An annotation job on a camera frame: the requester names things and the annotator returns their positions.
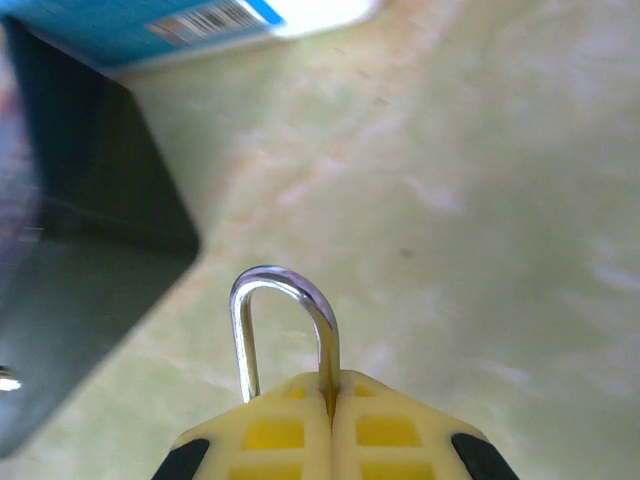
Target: green marble surface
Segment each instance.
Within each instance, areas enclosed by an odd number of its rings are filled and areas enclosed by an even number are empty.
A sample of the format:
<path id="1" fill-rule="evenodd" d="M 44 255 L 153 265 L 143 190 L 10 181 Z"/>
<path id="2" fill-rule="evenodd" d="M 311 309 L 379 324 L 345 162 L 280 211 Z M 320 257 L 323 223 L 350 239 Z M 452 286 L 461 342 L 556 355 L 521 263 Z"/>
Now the green marble surface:
<path id="1" fill-rule="evenodd" d="M 150 478 L 240 402 L 227 311 L 278 263 L 332 302 L 343 367 L 479 426 L 522 479 L 637 476 L 640 3 L 396 0 L 373 21 L 126 80 L 199 263 L 7 480 Z M 315 368 L 260 292 L 265 388 Z"/>

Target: barcode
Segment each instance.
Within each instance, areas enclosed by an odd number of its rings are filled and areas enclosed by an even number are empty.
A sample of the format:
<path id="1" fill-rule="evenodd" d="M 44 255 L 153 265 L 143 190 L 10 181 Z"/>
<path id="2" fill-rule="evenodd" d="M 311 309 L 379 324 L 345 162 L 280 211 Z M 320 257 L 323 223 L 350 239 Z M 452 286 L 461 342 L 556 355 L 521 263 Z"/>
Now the barcode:
<path id="1" fill-rule="evenodd" d="M 148 28 L 172 43 L 193 43 L 197 38 L 260 27 L 263 23 L 245 0 L 226 0 L 164 18 Z"/>

